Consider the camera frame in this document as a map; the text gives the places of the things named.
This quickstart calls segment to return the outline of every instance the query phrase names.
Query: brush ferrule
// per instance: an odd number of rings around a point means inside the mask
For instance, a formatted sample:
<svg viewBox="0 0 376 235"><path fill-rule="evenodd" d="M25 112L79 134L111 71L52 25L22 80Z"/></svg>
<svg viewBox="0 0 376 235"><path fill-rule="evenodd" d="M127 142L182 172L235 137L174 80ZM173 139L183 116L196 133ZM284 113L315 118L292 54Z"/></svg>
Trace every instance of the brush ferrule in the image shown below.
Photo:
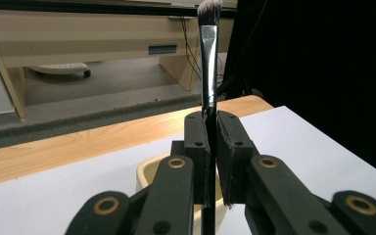
<svg viewBox="0 0 376 235"><path fill-rule="evenodd" d="M201 59L203 65L203 112L214 119L216 113L216 46L218 27L200 26Z"/></svg>

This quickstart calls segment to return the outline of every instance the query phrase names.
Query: makeup brush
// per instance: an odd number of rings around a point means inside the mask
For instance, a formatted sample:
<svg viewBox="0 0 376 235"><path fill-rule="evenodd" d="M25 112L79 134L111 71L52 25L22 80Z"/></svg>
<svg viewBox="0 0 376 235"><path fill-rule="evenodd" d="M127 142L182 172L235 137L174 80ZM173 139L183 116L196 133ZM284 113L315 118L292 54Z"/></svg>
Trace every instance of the makeup brush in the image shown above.
<svg viewBox="0 0 376 235"><path fill-rule="evenodd" d="M198 7L201 59L203 65L203 121L211 148L206 168L205 201L202 207L202 234L215 234L215 136L216 136L216 55L220 0L205 0Z"/></svg>

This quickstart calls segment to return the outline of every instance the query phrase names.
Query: brush handle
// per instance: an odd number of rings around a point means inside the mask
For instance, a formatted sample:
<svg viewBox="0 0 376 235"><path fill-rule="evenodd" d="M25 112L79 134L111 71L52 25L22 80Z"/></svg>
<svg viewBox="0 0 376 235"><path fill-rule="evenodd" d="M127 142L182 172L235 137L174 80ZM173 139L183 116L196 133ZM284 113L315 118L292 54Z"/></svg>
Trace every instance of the brush handle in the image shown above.
<svg viewBox="0 0 376 235"><path fill-rule="evenodd" d="M203 65L203 121L211 148L211 160L206 169L206 199L202 207L202 234L215 234L215 143L216 143L216 48L218 27L200 26Z"/></svg>
<svg viewBox="0 0 376 235"><path fill-rule="evenodd" d="M216 122L216 45L218 27L200 26L201 59L203 65L203 115Z"/></svg>

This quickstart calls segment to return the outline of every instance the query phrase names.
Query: brush bristles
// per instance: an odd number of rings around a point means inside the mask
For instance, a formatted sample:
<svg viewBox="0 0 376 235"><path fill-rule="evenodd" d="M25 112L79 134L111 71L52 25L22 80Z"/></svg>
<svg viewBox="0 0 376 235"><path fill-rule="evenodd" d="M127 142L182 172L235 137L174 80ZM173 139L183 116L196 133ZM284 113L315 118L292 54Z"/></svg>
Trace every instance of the brush bristles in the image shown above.
<svg viewBox="0 0 376 235"><path fill-rule="evenodd" d="M221 14L221 0L205 0L198 6L198 23L201 25L218 25Z"/></svg>

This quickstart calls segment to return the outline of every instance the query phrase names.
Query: beige bowl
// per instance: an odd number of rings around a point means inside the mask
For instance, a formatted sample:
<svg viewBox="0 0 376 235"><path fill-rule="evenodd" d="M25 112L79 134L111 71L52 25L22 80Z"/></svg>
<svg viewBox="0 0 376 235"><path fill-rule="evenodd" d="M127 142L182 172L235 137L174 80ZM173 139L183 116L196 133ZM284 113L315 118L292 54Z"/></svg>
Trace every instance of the beige bowl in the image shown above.
<svg viewBox="0 0 376 235"><path fill-rule="evenodd" d="M137 167L137 182L136 190L147 187L154 181L155 174L157 173L160 161L169 156L169 153L165 153L150 159L145 160ZM222 202L221 188L219 187L219 178L215 178L215 231L218 231L219 225L225 217L227 208ZM194 233L201 234L201 205L194 205Z"/></svg>

